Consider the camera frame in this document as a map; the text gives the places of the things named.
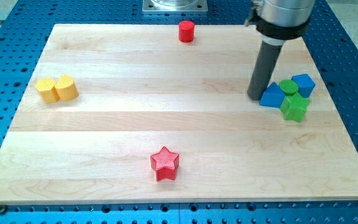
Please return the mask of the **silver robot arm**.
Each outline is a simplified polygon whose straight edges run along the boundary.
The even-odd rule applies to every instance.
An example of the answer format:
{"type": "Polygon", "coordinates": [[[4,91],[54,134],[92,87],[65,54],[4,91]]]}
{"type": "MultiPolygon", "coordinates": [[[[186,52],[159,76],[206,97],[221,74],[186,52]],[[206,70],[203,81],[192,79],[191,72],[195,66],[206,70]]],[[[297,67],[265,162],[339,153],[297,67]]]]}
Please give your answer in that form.
{"type": "Polygon", "coordinates": [[[264,43],[281,46],[306,33],[314,4],[315,0],[252,0],[244,25],[255,25],[264,43]]]}

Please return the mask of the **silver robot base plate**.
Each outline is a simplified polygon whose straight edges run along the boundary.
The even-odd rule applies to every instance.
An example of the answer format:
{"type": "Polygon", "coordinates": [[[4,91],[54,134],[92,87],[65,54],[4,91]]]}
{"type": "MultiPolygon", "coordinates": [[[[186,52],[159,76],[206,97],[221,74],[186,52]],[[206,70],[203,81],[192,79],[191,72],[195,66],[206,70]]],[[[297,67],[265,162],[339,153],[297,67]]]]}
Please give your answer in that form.
{"type": "Polygon", "coordinates": [[[143,12],[206,12],[207,0],[143,0],[143,12]]]}

